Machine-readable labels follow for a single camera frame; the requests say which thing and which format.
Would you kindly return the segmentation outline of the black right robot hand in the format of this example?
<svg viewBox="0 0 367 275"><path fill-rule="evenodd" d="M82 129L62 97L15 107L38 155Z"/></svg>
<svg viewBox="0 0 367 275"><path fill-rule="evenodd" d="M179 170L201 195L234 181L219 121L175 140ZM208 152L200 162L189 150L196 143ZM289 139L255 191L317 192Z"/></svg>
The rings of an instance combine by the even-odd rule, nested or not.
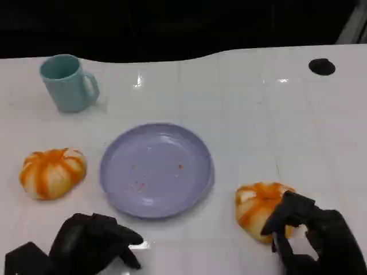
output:
<svg viewBox="0 0 367 275"><path fill-rule="evenodd" d="M307 227L306 237L318 259L295 254L286 238L286 226ZM362 251L342 214L323 210L314 200L286 191L266 220L262 235L271 235L285 274L366 274Z"/></svg>

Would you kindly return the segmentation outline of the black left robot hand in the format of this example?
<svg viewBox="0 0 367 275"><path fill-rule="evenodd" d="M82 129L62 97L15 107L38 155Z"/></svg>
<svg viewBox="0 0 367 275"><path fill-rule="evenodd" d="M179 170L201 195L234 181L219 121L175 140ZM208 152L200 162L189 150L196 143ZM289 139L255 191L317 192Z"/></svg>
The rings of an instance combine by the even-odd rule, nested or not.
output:
<svg viewBox="0 0 367 275"><path fill-rule="evenodd" d="M98 274L117 258L139 270L141 264L129 246L142 243L140 234L118 224L113 217L76 213L62 224L49 258L57 274Z"/></svg>

